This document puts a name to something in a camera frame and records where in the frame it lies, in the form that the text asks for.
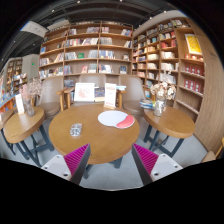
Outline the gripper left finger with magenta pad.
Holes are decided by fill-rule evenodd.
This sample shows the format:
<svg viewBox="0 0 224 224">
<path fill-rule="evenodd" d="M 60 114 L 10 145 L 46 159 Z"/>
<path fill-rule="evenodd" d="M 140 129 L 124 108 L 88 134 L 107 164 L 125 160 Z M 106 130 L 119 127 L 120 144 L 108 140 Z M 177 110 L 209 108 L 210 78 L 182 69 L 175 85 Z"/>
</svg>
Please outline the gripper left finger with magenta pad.
<svg viewBox="0 0 224 224">
<path fill-rule="evenodd" d="M 78 185 L 84 174 L 90 154 L 90 145 L 86 144 L 65 156 L 55 155 L 42 166 L 42 169 Z"/>
</svg>

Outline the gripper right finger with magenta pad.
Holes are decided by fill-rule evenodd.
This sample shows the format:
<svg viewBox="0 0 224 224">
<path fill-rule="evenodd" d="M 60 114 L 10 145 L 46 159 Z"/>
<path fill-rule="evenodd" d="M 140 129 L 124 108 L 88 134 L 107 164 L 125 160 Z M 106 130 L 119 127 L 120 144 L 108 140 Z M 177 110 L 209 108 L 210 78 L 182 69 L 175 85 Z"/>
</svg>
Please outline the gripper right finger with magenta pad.
<svg viewBox="0 0 224 224">
<path fill-rule="evenodd" d="M 137 144 L 132 145 L 132 155 L 143 185 L 148 185 L 182 169 L 168 155 L 157 155 Z"/>
</svg>

